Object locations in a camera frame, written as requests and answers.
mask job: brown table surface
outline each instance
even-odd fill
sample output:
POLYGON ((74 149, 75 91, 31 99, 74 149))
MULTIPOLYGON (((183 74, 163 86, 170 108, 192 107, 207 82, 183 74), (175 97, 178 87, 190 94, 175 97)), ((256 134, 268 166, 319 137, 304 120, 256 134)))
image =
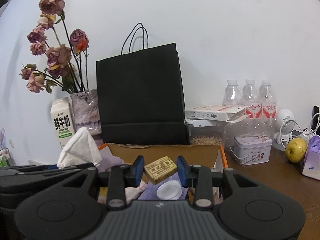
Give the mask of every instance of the brown table surface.
POLYGON ((298 201, 306 223, 298 240, 320 240, 320 181, 301 174, 299 164, 290 163, 284 152, 271 148, 267 163, 240 166, 226 153, 228 166, 298 201))

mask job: white cloth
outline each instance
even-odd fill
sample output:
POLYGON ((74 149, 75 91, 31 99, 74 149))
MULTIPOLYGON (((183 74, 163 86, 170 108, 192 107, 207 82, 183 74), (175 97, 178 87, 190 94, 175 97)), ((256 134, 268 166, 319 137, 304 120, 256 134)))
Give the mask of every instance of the white cloth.
POLYGON ((57 163, 59 169, 64 167, 93 163, 99 166, 102 160, 100 151, 86 127, 80 128, 67 142, 60 153, 57 163))

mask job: yellow pear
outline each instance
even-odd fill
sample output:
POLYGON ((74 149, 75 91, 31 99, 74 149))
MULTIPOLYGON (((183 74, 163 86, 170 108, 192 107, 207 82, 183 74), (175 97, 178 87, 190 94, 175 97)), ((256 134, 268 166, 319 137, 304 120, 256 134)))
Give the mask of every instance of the yellow pear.
POLYGON ((304 139, 294 138, 285 148, 285 155, 291 162, 298 163, 303 160, 307 148, 308 145, 304 139))

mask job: purple fabric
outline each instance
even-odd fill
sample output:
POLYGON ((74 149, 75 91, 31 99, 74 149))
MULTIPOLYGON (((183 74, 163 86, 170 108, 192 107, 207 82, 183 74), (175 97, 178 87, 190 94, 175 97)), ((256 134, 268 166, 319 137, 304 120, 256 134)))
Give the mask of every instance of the purple fabric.
POLYGON ((124 164, 123 159, 112 155, 108 146, 103 148, 100 151, 100 153, 101 153, 102 161, 100 162, 100 165, 97 167, 98 172, 105 172, 108 169, 112 168, 113 166, 124 164))
MULTIPOLYGON (((179 179, 178 173, 176 172, 175 174, 173 174, 169 178, 165 179, 164 181, 161 181, 157 185, 153 185, 151 182, 148 182, 147 183, 147 188, 140 195, 138 200, 160 200, 157 197, 157 190, 162 184, 164 184, 164 183, 166 183, 167 181, 170 181, 170 180, 176 180, 176 181, 178 181, 180 183, 180 179, 179 179)), ((181 196, 180 196, 180 198, 178 200, 185 199, 187 193, 188 193, 188 188, 184 188, 183 187, 182 188, 182 194, 181 194, 181 196)))

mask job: milk carton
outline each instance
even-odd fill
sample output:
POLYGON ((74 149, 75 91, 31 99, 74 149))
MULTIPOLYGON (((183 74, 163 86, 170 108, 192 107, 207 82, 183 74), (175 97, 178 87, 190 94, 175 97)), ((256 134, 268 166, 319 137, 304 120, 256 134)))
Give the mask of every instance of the milk carton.
POLYGON ((52 102, 51 118, 61 149, 75 134, 71 105, 68 98, 60 98, 52 102))

